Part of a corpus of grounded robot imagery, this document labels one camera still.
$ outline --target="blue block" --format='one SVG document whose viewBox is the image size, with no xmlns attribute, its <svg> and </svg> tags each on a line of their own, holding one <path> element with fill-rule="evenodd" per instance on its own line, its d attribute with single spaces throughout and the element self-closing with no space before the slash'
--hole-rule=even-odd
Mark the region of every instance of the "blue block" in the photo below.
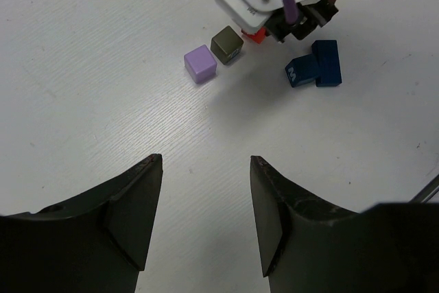
<svg viewBox="0 0 439 293">
<path fill-rule="evenodd" d="M 285 68 L 292 87 L 308 84 L 320 77 L 317 58 L 313 54 L 292 60 Z"/>
<path fill-rule="evenodd" d="M 322 75 L 316 79 L 317 87 L 334 87 L 342 83 L 342 70 L 336 40 L 317 40 L 313 46 Z"/>
</svg>

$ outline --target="olive cube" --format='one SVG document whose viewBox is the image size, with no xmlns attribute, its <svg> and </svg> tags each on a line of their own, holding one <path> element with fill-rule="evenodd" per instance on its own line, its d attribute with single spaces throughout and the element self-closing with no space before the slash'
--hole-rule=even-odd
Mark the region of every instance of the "olive cube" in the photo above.
<svg viewBox="0 0 439 293">
<path fill-rule="evenodd" d="M 244 41 L 228 25 L 212 38 L 211 51 L 223 65 L 241 52 Z"/>
<path fill-rule="evenodd" d="M 293 59 L 285 72 L 292 87 L 308 84 L 320 77 L 317 58 L 313 54 Z"/>
</svg>

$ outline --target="white table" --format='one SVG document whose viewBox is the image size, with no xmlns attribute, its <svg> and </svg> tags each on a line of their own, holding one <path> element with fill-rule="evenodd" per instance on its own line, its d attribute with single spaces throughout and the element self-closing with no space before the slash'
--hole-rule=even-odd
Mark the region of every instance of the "white table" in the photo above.
<svg viewBox="0 0 439 293">
<path fill-rule="evenodd" d="M 246 43 L 195 86 L 183 55 L 231 24 L 213 0 L 0 0 L 0 213 L 38 211 L 160 152 L 138 291 L 269 292 L 250 155 L 355 211 L 407 201 L 439 172 L 439 0 L 337 6 L 309 38 Z M 291 89 L 283 67 L 325 38 L 343 85 Z"/>
</svg>

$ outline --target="purple cube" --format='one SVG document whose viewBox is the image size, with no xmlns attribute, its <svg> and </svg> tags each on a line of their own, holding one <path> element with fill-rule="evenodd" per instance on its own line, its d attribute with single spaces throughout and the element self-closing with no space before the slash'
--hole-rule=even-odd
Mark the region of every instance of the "purple cube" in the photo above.
<svg viewBox="0 0 439 293">
<path fill-rule="evenodd" d="M 185 55 L 185 67 L 193 81 L 201 84 L 215 75 L 217 61 L 213 58 L 209 48 L 203 45 Z"/>
</svg>

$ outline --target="dark green cube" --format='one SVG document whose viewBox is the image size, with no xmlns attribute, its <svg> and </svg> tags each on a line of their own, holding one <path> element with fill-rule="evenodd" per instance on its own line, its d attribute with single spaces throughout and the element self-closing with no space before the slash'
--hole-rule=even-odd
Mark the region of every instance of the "dark green cube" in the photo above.
<svg viewBox="0 0 439 293">
<path fill-rule="evenodd" d="M 241 37 L 227 25 L 212 38 L 211 51 L 225 65 L 241 52 L 243 44 Z"/>
</svg>

